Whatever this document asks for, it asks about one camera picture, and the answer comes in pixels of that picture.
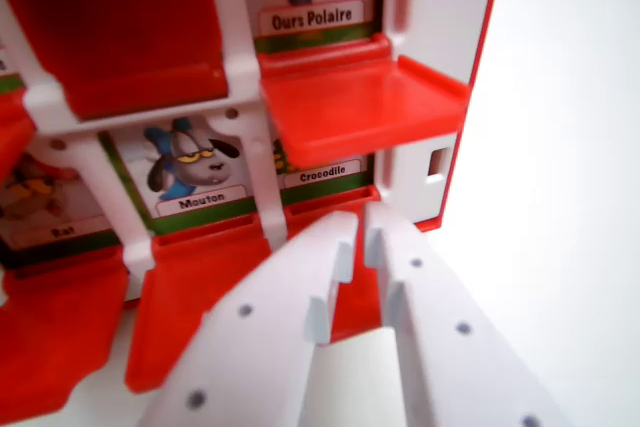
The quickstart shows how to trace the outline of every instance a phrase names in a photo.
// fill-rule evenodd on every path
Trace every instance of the red flap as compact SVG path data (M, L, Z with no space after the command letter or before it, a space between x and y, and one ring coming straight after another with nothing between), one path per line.
M214 0L9 0L81 119L224 97Z
M299 167L457 132L470 93L468 85L403 56L269 76L262 87Z
M35 133L35 126L22 106L24 89L0 95L0 181L18 162Z
M160 386L202 314L269 254L255 214L157 237L157 263L144 279L129 356L129 388Z
M46 272L5 277L0 424L61 408L76 384L108 360L124 303L121 247L34 268Z

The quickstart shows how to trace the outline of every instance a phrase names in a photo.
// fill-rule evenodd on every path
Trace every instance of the small hole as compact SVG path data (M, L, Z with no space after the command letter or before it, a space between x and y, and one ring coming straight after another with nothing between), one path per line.
M542 423L534 415L527 415L522 419L523 427L542 427Z
M238 314L240 314L240 317L247 317L248 315L251 315L251 312L253 312L253 307L251 307L249 304L241 305L238 309Z
M469 335L471 333L471 326L466 322L460 322L458 325L456 325L456 330L462 335Z
M51 142L49 142L49 145L54 150L64 150L67 148L67 144L65 143L65 141L61 139L53 139Z
M194 390L187 397L187 408L190 410L197 410L204 405L207 400L207 396L202 390Z

